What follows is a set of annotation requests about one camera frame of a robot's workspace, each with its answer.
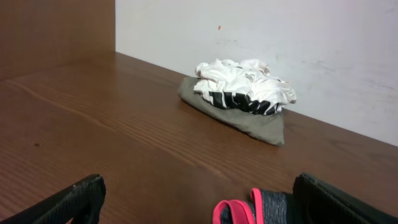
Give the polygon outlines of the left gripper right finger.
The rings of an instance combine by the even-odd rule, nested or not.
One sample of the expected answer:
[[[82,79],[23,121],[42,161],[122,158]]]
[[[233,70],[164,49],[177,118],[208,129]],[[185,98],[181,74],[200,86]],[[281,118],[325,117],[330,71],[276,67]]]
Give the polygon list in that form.
[[[293,195],[304,223],[397,224],[397,217],[308,173],[295,178]]]

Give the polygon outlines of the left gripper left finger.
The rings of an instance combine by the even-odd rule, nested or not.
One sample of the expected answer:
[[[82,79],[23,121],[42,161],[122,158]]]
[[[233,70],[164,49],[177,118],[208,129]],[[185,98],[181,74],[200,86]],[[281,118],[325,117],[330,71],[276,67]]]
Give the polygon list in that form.
[[[105,196],[103,177],[91,174],[1,224],[97,224]]]

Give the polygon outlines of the black shorts red waistband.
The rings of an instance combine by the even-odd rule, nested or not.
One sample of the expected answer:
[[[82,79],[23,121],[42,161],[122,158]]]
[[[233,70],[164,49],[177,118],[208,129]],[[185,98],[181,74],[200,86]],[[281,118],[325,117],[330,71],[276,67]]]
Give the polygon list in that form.
[[[300,224],[294,196],[253,188],[251,201],[222,200],[213,210],[212,224]]]

